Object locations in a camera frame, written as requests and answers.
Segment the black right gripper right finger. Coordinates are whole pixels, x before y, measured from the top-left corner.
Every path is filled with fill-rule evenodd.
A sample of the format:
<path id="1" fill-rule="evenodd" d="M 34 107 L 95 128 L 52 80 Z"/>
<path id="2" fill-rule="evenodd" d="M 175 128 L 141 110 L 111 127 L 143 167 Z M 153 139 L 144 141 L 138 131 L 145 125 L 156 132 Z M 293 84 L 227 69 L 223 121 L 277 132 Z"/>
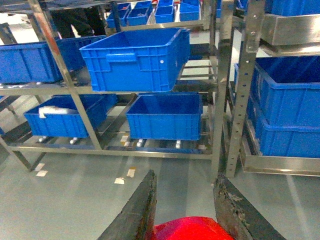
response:
<path id="1" fill-rule="evenodd" d="M 224 174 L 215 179 L 213 199 L 218 224 L 235 240 L 284 239 Z"/>

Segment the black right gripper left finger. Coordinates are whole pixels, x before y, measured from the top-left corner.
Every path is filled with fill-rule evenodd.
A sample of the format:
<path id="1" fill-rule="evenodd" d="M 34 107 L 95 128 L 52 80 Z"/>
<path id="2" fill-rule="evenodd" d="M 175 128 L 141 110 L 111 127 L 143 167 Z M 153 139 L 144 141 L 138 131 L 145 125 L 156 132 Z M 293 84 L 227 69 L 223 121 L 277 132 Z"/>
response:
<path id="1" fill-rule="evenodd" d="M 157 205 L 157 176 L 149 170 L 99 240 L 150 240 Z"/>

